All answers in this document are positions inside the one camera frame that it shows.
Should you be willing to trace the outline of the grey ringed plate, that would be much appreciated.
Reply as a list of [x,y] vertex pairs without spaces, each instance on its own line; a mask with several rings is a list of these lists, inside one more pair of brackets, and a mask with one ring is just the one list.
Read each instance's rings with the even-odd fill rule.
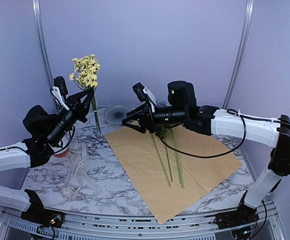
[[133,109],[126,105],[110,106],[103,111],[104,120],[112,125],[122,125],[122,120],[127,117],[127,113]]

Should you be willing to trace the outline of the brown orange wrapping paper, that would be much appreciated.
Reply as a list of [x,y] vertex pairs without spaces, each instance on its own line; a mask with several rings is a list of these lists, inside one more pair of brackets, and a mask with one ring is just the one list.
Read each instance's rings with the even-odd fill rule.
[[[155,140],[170,180],[165,145]],[[179,154],[184,188],[178,179],[175,152],[168,149],[173,182],[168,186],[150,133],[123,127],[105,135],[118,161],[159,224],[183,212],[237,171],[242,163],[233,154],[200,159]]]

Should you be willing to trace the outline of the orange cup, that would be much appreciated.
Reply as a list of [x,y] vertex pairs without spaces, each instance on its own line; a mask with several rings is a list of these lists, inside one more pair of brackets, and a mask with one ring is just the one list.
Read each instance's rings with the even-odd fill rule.
[[67,153],[69,152],[69,149],[67,148],[66,150],[62,150],[58,153],[55,153],[53,154],[54,157],[57,157],[57,158],[62,158],[64,157]]

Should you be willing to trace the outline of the yellow daisy fake bunch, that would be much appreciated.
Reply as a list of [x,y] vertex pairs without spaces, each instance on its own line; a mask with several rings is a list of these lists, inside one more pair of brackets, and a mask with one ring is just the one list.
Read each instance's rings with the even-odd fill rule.
[[91,106],[94,112],[96,127],[101,133],[97,101],[95,99],[95,90],[98,87],[98,72],[100,70],[100,63],[95,54],[86,55],[81,58],[74,57],[74,71],[69,74],[69,79],[74,81],[80,89],[92,90]]

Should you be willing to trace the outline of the pink rose fake stem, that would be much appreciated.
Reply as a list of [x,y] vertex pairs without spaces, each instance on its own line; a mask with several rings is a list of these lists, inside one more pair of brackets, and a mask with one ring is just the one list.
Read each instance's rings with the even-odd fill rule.
[[[157,135],[166,142],[167,130],[165,129],[165,127],[159,126]],[[173,176],[172,176],[171,164],[170,164],[170,158],[169,158],[167,146],[165,146],[165,151],[166,151],[166,157],[167,157],[170,180],[171,180],[171,182],[173,182]]]

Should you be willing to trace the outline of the aluminium frame post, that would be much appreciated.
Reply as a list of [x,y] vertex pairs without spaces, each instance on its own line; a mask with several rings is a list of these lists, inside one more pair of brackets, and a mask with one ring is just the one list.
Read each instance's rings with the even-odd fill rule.
[[243,57],[247,48],[250,29],[251,29],[252,16],[254,12],[254,2],[255,2],[254,0],[246,1],[245,14],[244,14],[244,20],[243,20],[237,55],[234,61],[234,66],[231,73],[229,85],[228,85],[227,92],[226,92],[223,105],[222,105],[224,109],[227,109],[229,107],[233,94],[234,94],[235,87],[238,83],[240,68],[241,68]]
[[51,90],[53,87],[53,75],[51,71],[50,61],[48,57],[47,45],[45,41],[44,35],[44,28],[43,28],[43,21],[41,15],[41,8],[40,8],[40,1],[39,0],[32,0],[33,5],[33,12],[34,12],[34,19],[36,25],[36,32],[38,36],[38,42],[40,46],[40,52],[42,56],[43,66],[48,82],[49,89]]

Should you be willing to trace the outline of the green leafy fake stem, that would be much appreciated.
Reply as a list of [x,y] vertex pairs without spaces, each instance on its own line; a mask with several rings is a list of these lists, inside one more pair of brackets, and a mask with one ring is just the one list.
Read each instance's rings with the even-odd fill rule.
[[168,177],[168,175],[167,175],[166,168],[165,168],[165,166],[164,166],[164,162],[163,162],[162,157],[161,157],[161,155],[160,155],[160,152],[159,152],[159,149],[158,149],[158,146],[157,146],[156,140],[155,140],[155,136],[154,136],[153,133],[151,133],[150,136],[151,136],[151,140],[152,140],[152,142],[153,142],[153,145],[154,145],[155,151],[156,151],[156,153],[157,153],[157,156],[158,156],[158,159],[159,159],[160,165],[161,165],[161,167],[162,167],[162,170],[163,170],[164,176],[165,176],[165,178],[166,178],[167,184],[168,184],[169,187],[171,187],[171,182],[170,182],[170,180],[169,180],[169,177]]

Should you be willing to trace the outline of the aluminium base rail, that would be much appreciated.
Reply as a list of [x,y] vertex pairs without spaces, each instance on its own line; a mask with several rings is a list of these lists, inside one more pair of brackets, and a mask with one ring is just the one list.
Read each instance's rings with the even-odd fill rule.
[[282,240],[286,236],[273,202],[257,210],[259,220],[220,229],[217,211],[181,214],[163,224],[152,216],[103,215],[64,212],[61,228],[42,228],[21,219],[15,210],[0,216],[0,240],[234,240],[234,233],[250,229],[254,240]]

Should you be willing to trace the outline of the aluminium frame post right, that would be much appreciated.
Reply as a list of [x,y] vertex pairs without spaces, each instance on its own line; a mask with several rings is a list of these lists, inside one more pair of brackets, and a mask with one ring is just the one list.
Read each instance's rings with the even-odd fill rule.
[[234,61],[234,66],[231,73],[229,85],[228,85],[227,92],[226,92],[223,105],[222,105],[224,109],[227,109],[229,107],[233,94],[234,94],[235,87],[238,83],[240,68],[241,68],[243,57],[247,48],[250,29],[251,29],[252,16],[254,12],[254,2],[255,2],[254,0],[246,1],[245,14],[244,14],[244,20],[243,20],[237,55]]

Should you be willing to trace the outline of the blue fake flower stem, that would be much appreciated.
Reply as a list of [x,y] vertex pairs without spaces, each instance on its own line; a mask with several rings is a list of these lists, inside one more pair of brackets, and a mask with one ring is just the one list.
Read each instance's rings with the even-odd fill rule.
[[157,105],[157,107],[159,107],[159,108],[163,108],[163,107],[166,107],[166,106],[167,106],[167,103],[166,103],[165,100],[163,100],[163,99],[159,99],[159,100],[156,101],[156,105]]

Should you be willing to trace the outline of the aluminium frame post left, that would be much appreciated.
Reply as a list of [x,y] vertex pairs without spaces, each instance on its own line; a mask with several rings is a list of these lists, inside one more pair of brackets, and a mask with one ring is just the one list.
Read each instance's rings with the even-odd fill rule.
[[34,12],[34,19],[36,25],[36,32],[38,36],[38,42],[40,46],[40,52],[42,56],[43,66],[48,82],[49,89],[51,90],[53,87],[53,75],[51,71],[50,61],[48,57],[47,45],[45,41],[44,35],[44,28],[43,28],[43,21],[41,15],[41,8],[40,8],[40,1],[39,0],[32,0],[33,5],[33,12]]

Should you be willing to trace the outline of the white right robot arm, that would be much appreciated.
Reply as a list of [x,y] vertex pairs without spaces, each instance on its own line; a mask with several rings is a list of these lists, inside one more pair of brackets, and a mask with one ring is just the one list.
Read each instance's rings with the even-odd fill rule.
[[283,177],[290,175],[290,118],[266,118],[244,115],[239,111],[216,106],[197,106],[192,83],[177,80],[167,85],[169,106],[158,107],[148,87],[141,83],[133,91],[142,105],[127,113],[122,125],[140,133],[154,133],[158,126],[178,125],[198,134],[232,136],[272,148],[268,167],[243,195],[232,219],[243,224],[261,201],[272,192]]

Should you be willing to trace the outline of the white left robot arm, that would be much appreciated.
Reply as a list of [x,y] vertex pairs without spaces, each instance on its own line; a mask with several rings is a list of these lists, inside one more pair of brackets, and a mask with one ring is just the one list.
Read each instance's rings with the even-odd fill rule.
[[[63,157],[69,151],[76,121],[85,123],[94,91],[84,90],[69,97],[52,89],[52,95],[59,101],[59,113],[49,114],[40,105],[32,107],[23,124],[31,134],[30,138],[0,148],[0,172],[11,169],[35,168],[46,164],[52,156]],[[36,222],[48,218],[40,198],[34,191],[15,190],[0,185],[0,206],[29,214]]]

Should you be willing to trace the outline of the cream ribbon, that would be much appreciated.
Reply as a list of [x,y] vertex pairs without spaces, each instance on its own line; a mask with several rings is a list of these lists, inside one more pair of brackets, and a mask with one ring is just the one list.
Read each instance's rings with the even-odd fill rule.
[[[83,188],[84,180],[87,177],[87,164],[89,163],[89,154],[87,146],[81,142],[77,144],[75,151],[70,157],[70,166],[66,176],[64,186],[61,188],[60,193],[64,199],[75,198],[80,190]],[[78,183],[77,188],[70,187],[70,181],[75,179]]]

